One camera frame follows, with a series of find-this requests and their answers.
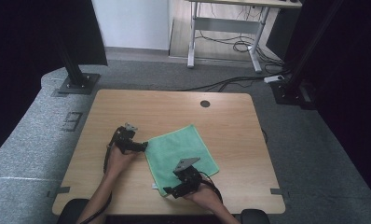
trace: person's left hand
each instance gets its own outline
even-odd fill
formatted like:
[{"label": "person's left hand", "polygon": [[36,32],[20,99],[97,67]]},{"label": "person's left hand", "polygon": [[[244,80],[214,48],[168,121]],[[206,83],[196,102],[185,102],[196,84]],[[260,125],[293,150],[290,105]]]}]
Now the person's left hand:
[{"label": "person's left hand", "polygon": [[107,163],[106,175],[113,178],[118,178],[119,174],[121,174],[121,172],[123,172],[129,166],[131,161],[133,161],[138,154],[138,152],[131,151],[130,153],[124,155],[116,144],[113,144]]}]

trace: person's right arm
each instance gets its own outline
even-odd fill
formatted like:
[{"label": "person's right arm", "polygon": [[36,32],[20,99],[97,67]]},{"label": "person's right arm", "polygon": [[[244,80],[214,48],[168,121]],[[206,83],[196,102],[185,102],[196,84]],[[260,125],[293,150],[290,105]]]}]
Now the person's right arm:
[{"label": "person's right arm", "polygon": [[221,203],[217,194],[205,184],[200,184],[197,192],[187,194],[184,198],[196,203],[201,208],[211,211],[223,224],[240,224]]}]

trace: round black hole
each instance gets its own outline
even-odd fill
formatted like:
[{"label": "round black hole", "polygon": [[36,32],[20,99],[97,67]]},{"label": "round black hole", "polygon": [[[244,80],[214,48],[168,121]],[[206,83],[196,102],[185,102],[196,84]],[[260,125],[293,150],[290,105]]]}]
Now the round black hole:
[{"label": "round black hole", "polygon": [[201,105],[202,107],[209,107],[209,106],[210,106],[210,102],[209,102],[209,101],[201,101],[201,102],[200,102],[200,105]]}]

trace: person's left arm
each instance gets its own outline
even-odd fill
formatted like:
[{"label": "person's left arm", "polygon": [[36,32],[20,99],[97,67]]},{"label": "person's left arm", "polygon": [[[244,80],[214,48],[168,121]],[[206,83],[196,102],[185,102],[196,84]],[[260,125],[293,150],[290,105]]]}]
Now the person's left arm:
[{"label": "person's left arm", "polygon": [[[77,224],[83,222],[103,208],[109,199],[114,186],[116,185],[118,177],[137,155],[138,153],[135,152],[124,155],[121,153],[116,144],[113,144],[107,163],[106,173],[102,178],[101,184],[96,189],[87,206],[84,208],[83,212],[78,218]],[[103,223],[104,219],[104,214],[100,214],[90,223]]]}]

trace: desk foot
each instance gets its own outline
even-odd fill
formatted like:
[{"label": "desk foot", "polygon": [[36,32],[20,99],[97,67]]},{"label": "desk foot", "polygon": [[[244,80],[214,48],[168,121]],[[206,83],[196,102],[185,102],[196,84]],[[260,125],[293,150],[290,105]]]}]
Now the desk foot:
[{"label": "desk foot", "polygon": [[249,50],[250,58],[252,58],[252,63],[253,63],[255,72],[262,73],[262,69],[258,61],[258,56],[255,54],[255,52],[253,53],[252,46],[247,47],[247,49]]},{"label": "desk foot", "polygon": [[188,63],[187,63],[187,68],[194,68],[194,56],[195,55],[195,43],[194,46],[192,44],[189,44],[188,47]]}]

